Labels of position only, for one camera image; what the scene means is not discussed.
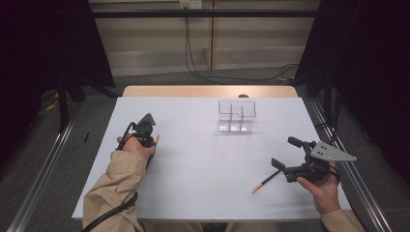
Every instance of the human hand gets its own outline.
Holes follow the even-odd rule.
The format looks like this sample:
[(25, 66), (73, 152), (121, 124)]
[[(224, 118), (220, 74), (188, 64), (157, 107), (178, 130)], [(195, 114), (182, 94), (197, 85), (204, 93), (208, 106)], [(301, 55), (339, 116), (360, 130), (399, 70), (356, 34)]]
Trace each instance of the human hand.
[[(121, 142), (122, 138), (122, 136), (117, 137), (117, 142)], [(145, 157), (146, 159), (151, 157), (151, 155), (154, 155), (156, 152), (156, 146), (152, 146), (149, 148), (143, 147), (141, 143), (138, 141), (138, 139), (132, 136), (130, 133), (127, 134), (126, 141), (127, 142), (123, 147), (123, 151), (125, 152), (137, 153)]]
[[(336, 168), (336, 164), (331, 161), (331, 168)], [(320, 215), (340, 210), (337, 197), (337, 178), (332, 174), (327, 174), (321, 181), (314, 184), (303, 177), (298, 177), (297, 182), (313, 195), (313, 202), (316, 211)]]

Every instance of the human arm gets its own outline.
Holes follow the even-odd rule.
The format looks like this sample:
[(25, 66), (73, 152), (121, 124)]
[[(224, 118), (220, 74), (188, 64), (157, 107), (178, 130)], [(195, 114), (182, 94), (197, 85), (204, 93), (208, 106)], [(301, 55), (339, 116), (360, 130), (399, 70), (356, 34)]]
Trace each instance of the human arm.
[[(334, 162), (330, 162), (330, 166), (330, 169), (336, 169)], [(312, 194), (314, 207), (329, 231), (365, 231), (351, 210), (341, 210), (337, 195), (338, 182), (334, 175), (327, 174), (323, 180), (314, 184), (302, 177), (297, 181)]]
[[(84, 196), (83, 227), (106, 212), (130, 200), (145, 176), (148, 158), (155, 147), (144, 148), (135, 137), (127, 140), (122, 151), (111, 154), (111, 163)], [(108, 218), (94, 231), (142, 231), (135, 206)]]

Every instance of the metal rail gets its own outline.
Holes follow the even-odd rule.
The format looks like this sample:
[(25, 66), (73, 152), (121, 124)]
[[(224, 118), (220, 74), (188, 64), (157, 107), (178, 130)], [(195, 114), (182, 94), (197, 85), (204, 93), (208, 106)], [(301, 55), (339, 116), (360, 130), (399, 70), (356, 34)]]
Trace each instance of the metal rail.
[[(326, 120), (325, 120), (324, 109), (322, 105), (318, 101), (313, 101), (312, 105), (313, 105), (314, 111), (317, 117), (319, 118), (320, 122), (325, 123)], [(325, 132), (329, 136), (329, 138), (332, 138), (335, 131), (333, 128), (326, 127)], [(334, 138), (334, 142), (335, 142), (335, 146), (338, 149), (346, 152), (346, 149), (344, 148), (343, 144), (341, 143), (341, 140), (339, 139), (337, 135)], [(347, 176), (349, 177), (350, 181), (353, 184), (353, 187), (355, 188), (360, 199), (362, 200), (362, 203), (364, 204), (366, 211), (368, 215), (370, 216), (370, 219), (372, 220), (377, 231), (379, 232), (392, 231), (392, 228), (390, 227), (385, 216), (383, 215), (383, 212), (380, 209), (380, 206), (377, 204), (373, 195), (370, 193), (369, 189), (367, 188), (355, 164), (353, 162), (346, 162), (346, 161), (342, 162), (341, 164), (346, 170)]]
[(95, 18), (130, 17), (316, 17), (316, 10), (94, 10)]
[(64, 148), (70, 132), (72, 131), (73, 123), (79, 114), (80, 107), (81, 104), (78, 104), (74, 108), (72, 119), (69, 121), (66, 128), (57, 135), (54, 145), (52, 146), (43, 164), (42, 170), (37, 176), (37, 179), (34, 182), (33, 186), (30, 188), (30, 191), (24, 199), (23, 203), (20, 205), (17, 213), (15, 214), (15, 218), (13, 219), (7, 232), (22, 232), (25, 230), (27, 223), (36, 208), (36, 205), (42, 196), (44, 187), (53, 170), (53, 167)]

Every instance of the white table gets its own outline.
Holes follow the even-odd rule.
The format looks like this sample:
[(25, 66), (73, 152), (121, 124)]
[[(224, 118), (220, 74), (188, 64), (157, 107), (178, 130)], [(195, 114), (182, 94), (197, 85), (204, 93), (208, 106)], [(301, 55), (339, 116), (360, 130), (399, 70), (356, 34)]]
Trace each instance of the white table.
[[(218, 102), (224, 98), (126, 97), (117, 101), (73, 218), (82, 218), (82, 198), (104, 173), (116, 136), (152, 113), (153, 136), (161, 140), (136, 202), (140, 220), (300, 220), (319, 218), (311, 195), (279, 174), (256, 193), (252, 188), (274, 173), (271, 158), (287, 166), (304, 162), (305, 152), (288, 136), (317, 141), (299, 98), (251, 98), (256, 120), (251, 134), (220, 132)], [(350, 209), (339, 188), (343, 209)]]

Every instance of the wall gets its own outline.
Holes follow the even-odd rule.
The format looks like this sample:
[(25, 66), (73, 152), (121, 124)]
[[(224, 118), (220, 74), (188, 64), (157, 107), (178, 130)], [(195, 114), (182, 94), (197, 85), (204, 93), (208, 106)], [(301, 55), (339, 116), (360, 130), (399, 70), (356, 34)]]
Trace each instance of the wall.
[[(318, 0), (204, 0), (203, 9), (311, 10)], [(90, 0), (97, 10), (176, 10), (179, 1)], [(114, 76), (185, 72), (183, 18), (96, 19)], [(313, 18), (189, 18), (197, 70), (299, 63)]]

